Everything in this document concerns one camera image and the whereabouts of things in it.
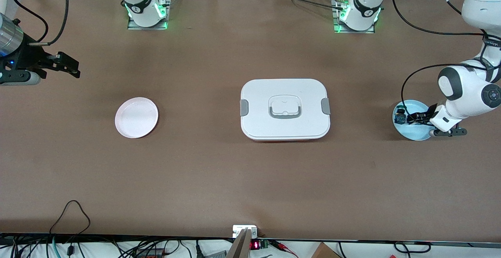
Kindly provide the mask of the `light blue round plate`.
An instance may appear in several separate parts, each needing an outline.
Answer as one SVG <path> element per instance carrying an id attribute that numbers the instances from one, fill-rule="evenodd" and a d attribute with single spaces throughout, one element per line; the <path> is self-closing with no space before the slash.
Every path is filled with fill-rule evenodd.
<path id="1" fill-rule="evenodd" d="M 405 100 L 404 102 L 398 103 L 396 106 L 403 105 L 406 110 L 406 115 L 408 116 L 409 114 L 413 114 L 414 112 L 425 112 L 428 109 L 428 106 L 426 106 L 424 103 L 421 103 L 420 101 L 416 100 Z M 404 138 L 412 141 L 424 141 L 428 140 L 431 138 L 428 135 L 428 132 L 430 130 L 435 129 L 434 126 L 426 126 L 426 125 L 409 125 L 408 123 L 399 125 L 399 124 L 394 124 L 393 120 L 393 125 L 395 130 L 402 135 Z"/>

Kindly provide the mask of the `pink round plate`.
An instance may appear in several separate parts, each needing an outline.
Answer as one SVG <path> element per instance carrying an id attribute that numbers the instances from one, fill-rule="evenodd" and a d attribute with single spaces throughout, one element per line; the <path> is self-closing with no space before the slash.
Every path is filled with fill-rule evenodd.
<path id="1" fill-rule="evenodd" d="M 116 111 L 114 123 L 120 135 L 139 139 L 157 126 L 159 112 L 156 104 L 145 97 L 135 97 L 122 103 Z"/>

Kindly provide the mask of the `white lidded container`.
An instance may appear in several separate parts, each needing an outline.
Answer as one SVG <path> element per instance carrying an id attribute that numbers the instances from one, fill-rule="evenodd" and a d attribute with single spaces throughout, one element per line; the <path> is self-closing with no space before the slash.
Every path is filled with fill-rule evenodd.
<path id="1" fill-rule="evenodd" d="M 240 127 L 254 141 L 301 141 L 324 137 L 330 103 L 315 79 L 254 79 L 240 92 Z"/>

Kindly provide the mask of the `brown cardboard box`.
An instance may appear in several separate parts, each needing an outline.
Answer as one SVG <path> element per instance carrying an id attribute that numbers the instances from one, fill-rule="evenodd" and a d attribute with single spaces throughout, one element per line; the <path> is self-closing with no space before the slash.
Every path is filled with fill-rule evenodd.
<path id="1" fill-rule="evenodd" d="M 320 242 L 318 247 L 315 249 L 311 258 L 342 258 L 336 251 L 331 249 L 327 244 Z"/>

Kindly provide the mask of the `black and red power strip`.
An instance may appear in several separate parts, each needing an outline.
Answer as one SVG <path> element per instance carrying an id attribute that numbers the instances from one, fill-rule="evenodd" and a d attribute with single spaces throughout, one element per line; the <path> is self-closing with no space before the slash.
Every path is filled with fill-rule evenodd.
<path id="1" fill-rule="evenodd" d="M 134 254 L 134 258 L 163 258 L 164 249 L 161 248 L 150 248 L 150 249 L 138 249 Z"/>

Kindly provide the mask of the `small white box device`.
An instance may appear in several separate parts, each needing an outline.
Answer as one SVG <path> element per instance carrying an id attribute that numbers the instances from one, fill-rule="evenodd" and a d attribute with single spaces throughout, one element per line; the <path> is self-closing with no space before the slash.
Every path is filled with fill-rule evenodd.
<path id="1" fill-rule="evenodd" d="M 252 233 L 252 239 L 258 238 L 258 227 L 256 225 L 233 225 L 232 227 L 232 238 L 237 238 L 239 233 L 244 229 L 250 229 Z"/>

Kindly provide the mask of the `grey flat bar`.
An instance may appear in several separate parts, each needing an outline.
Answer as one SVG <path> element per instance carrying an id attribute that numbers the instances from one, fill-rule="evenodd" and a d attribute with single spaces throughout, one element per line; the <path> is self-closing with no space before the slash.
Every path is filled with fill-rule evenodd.
<path id="1" fill-rule="evenodd" d="M 252 228 L 242 228 L 234 240 L 225 258 L 249 258 Z"/>

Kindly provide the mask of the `green push-button switch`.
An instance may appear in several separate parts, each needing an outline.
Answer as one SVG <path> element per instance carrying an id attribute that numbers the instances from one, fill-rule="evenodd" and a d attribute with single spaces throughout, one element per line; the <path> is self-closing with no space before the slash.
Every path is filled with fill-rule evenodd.
<path id="1" fill-rule="evenodd" d="M 394 124 L 403 125 L 407 123 L 407 115 L 406 110 L 403 105 L 399 105 L 395 107 L 394 112 Z"/>

